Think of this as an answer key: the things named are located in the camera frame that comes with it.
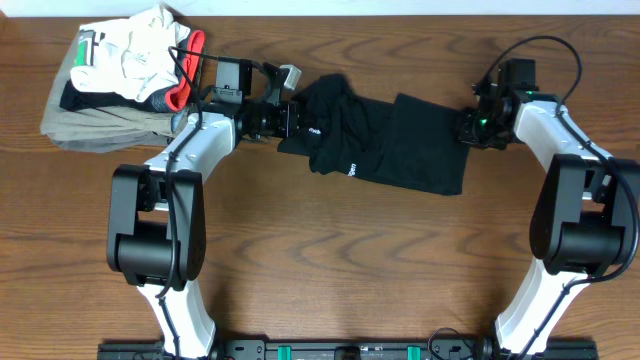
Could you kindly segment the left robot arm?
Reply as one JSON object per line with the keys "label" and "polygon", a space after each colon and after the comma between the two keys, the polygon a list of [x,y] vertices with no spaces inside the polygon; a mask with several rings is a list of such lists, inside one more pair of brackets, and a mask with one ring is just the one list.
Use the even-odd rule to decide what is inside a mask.
{"label": "left robot arm", "polygon": [[190,88],[195,110],[179,135],[144,164],[114,171],[107,262],[147,299],[163,339],[103,344],[98,358],[217,358],[216,325],[197,281],[207,241],[203,187],[242,140],[298,130],[299,105],[282,94],[300,77],[293,65],[218,58],[215,84]]}

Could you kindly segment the black t-shirt with white logo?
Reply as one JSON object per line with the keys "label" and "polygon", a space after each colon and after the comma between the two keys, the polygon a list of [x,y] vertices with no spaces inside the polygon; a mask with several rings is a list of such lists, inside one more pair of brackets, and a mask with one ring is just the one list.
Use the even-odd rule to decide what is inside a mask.
{"label": "black t-shirt with white logo", "polygon": [[461,111],[402,93],[392,103],[361,97],[342,74],[324,75],[292,99],[302,107],[300,130],[278,150],[308,157],[312,172],[462,193],[469,147],[456,133]]}

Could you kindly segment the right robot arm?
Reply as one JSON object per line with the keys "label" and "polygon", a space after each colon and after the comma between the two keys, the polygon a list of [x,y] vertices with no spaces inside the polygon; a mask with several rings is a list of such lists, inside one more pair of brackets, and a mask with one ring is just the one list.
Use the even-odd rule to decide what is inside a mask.
{"label": "right robot arm", "polygon": [[532,59],[496,61],[459,121],[480,149],[526,145],[546,177],[529,226],[528,272],[475,359],[595,359],[591,340],[550,335],[579,293],[626,271],[639,248],[639,165],[595,145],[559,97],[540,92]]}

